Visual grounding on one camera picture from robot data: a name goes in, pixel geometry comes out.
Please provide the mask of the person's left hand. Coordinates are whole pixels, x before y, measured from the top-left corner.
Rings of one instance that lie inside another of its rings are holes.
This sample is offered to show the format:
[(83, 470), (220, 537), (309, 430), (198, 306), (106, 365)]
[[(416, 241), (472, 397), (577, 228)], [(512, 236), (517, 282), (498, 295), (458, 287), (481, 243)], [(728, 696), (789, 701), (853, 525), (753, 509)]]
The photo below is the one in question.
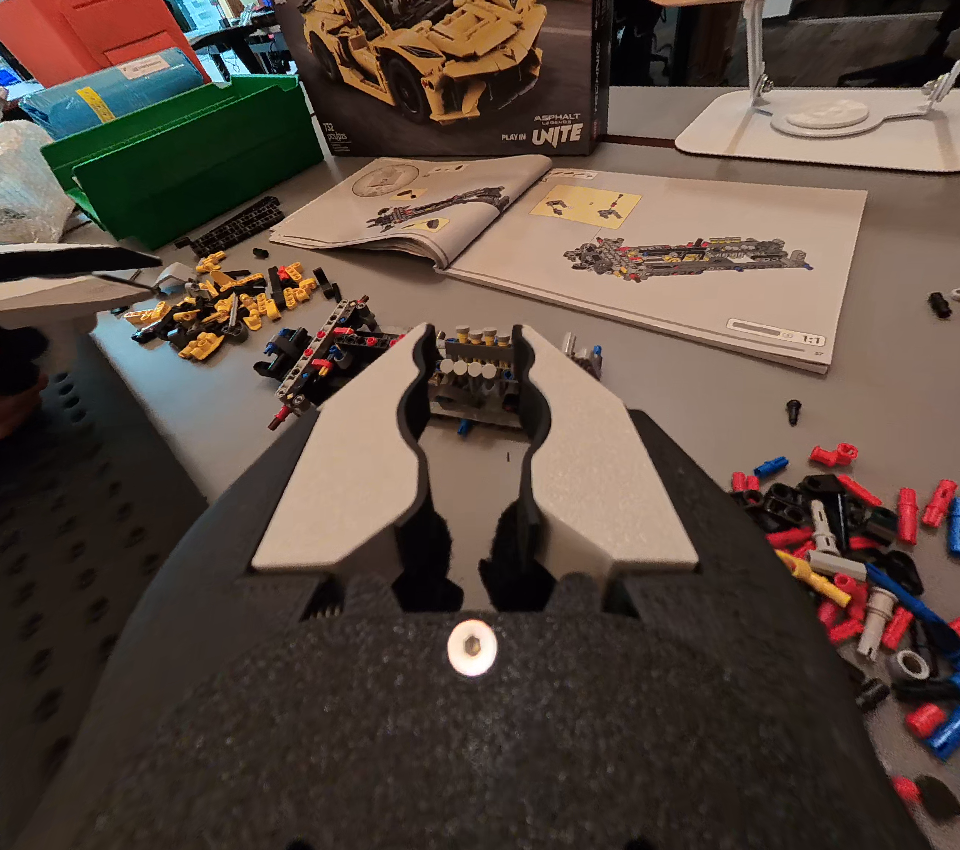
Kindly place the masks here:
[(1, 396), (1, 441), (21, 429), (42, 406), (42, 392), (47, 383), (47, 376), (42, 374), (30, 388)]

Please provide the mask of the pile of yellow black lego pieces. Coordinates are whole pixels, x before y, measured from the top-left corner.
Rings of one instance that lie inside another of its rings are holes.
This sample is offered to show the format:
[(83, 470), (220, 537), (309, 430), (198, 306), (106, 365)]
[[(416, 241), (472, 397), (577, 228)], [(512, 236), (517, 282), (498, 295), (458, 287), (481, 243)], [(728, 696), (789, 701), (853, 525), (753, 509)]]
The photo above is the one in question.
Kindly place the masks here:
[(322, 294), (340, 301), (342, 295), (321, 268), (301, 262), (266, 270), (227, 270), (225, 251), (203, 257), (195, 268), (197, 283), (178, 292), (160, 294), (157, 303), (141, 310), (120, 308), (141, 346), (169, 345), (192, 364), (208, 362), (226, 343), (244, 343), (252, 333), (278, 323), (294, 309)]

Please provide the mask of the white stand bracket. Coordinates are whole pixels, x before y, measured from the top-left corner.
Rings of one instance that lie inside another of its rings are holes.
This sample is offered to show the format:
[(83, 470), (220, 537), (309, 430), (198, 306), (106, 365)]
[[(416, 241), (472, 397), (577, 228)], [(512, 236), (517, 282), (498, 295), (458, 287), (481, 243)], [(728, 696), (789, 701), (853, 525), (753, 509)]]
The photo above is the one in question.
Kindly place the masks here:
[(766, 73), (763, 58), (763, 9), (765, 0), (749, 0), (743, 4), (746, 21), (747, 61), (750, 87), (750, 110), (765, 114), (772, 128), (785, 136), (798, 139), (826, 140), (861, 136), (873, 132), (884, 123), (925, 119), (954, 88), (959, 65), (921, 90), (925, 102), (901, 112), (888, 104), (868, 104), (858, 98), (844, 98), (834, 93), (823, 96), (801, 94), (786, 102), (775, 102), (771, 93), (773, 81)]

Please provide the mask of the green plastic bin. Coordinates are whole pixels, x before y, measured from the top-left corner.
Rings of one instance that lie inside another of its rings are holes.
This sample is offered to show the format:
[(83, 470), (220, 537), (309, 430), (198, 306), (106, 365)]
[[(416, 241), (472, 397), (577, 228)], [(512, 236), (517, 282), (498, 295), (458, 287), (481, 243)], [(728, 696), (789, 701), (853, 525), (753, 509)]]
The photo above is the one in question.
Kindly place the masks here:
[(104, 232), (160, 248), (324, 160), (297, 76), (206, 84), (42, 148)]

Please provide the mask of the clear plastic bag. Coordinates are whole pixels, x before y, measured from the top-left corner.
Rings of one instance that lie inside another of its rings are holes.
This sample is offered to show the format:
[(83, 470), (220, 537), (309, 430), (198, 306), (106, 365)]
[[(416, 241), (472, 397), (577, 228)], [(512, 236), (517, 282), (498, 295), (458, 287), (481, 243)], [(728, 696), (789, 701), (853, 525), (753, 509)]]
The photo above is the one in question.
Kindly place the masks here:
[(37, 124), (1, 124), (1, 244), (61, 241), (76, 204), (43, 156), (53, 142)]

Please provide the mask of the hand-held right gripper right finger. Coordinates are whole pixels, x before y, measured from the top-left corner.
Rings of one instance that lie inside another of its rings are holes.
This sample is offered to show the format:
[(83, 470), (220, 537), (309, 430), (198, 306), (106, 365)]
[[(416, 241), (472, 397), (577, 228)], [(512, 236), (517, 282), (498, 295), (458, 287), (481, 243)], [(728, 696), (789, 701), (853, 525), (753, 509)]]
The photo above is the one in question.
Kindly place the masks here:
[(629, 410), (538, 331), (512, 331), (529, 445), (482, 582), (494, 608), (544, 608), (564, 577), (602, 590), (700, 560)]

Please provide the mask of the lego chassis assembly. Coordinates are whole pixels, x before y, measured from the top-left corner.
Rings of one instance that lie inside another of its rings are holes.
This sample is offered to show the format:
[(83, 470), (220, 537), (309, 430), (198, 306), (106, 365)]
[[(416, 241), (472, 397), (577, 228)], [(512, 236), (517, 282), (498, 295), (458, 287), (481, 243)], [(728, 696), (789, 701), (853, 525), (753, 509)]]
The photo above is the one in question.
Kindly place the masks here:
[[(265, 348), (256, 373), (275, 384), (280, 409), (268, 428), (317, 410), (406, 335), (382, 327), (367, 295), (338, 300), (323, 325), (280, 329)], [(522, 382), (510, 332), (459, 325), (436, 335), (437, 356), (428, 364), (427, 396), (435, 417), (460, 421), (464, 436), (474, 425), (519, 429)]]

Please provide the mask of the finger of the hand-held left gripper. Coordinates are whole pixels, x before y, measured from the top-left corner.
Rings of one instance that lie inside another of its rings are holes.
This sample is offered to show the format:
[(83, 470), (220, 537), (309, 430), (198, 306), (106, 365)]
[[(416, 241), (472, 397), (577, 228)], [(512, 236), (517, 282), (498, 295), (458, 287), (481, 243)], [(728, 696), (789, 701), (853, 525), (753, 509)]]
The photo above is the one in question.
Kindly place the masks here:
[(162, 259), (113, 244), (3, 244), (1, 282), (66, 279), (97, 272), (155, 268)]
[(42, 328), (154, 297), (154, 289), (115, 275), (27, 277), (1, 284), (1, 326)]

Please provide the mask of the blue wrapped package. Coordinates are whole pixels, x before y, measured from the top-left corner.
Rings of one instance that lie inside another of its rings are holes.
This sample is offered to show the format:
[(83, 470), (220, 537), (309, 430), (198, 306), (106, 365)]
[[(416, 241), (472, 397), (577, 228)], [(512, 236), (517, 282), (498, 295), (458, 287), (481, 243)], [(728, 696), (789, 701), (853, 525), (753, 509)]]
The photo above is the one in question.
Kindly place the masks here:
[(61, 140), (203, 86), (210, 76), (185, 52), (168, 49), (36, 91), (25, 113)]

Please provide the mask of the lego set box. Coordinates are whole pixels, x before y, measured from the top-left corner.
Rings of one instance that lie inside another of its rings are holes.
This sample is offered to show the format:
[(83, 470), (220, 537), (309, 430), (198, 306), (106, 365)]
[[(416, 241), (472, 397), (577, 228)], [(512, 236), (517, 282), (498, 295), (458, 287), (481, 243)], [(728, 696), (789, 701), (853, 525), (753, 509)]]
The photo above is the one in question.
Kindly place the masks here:
[(613, 0), (270, 0), (342, 157), (589, 155)]

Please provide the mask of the lego instruction booklet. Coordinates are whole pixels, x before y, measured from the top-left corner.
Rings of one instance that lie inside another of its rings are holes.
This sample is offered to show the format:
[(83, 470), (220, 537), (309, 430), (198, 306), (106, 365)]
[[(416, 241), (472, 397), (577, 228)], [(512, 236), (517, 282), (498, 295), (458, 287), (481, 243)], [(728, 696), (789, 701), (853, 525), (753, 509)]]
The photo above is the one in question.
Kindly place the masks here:
[(392, 250), (446, 275), (825, 375), (868, 193), (381, 157), (273, 243)]

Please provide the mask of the black perforated pad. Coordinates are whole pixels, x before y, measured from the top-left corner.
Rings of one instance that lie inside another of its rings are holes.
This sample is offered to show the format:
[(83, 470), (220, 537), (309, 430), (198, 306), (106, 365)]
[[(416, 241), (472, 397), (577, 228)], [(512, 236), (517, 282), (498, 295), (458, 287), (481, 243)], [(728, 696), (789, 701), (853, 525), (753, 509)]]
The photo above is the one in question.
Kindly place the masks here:
[(2, 443), (2, 804), (61, 768), (129, 617), (206, 497), (91, 339)]

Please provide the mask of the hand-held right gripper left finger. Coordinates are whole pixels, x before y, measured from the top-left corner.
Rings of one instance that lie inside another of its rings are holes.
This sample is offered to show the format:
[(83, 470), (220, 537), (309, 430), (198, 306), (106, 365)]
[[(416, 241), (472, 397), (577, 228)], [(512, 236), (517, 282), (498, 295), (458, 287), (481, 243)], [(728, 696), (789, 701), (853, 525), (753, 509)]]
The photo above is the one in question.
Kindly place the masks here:
[(253, 554), (259, 574), (375, 575), (402, 608), (461, 608), (420, 439), (438, 362), (421, 323), (326, 401)]

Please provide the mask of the pile of small lego pins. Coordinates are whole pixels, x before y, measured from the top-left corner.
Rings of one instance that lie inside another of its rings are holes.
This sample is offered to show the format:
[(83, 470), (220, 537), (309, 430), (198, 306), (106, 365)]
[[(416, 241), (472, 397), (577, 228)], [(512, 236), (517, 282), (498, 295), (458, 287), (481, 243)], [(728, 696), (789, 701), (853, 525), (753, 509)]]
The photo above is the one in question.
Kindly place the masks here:
[(788, 480), (786, 457), (734, 471), (726, 492), (810, 599), (874, 736), (905, 737), (894, 789), (958, 829), (958, 466), (889, 494), (848, 467)]

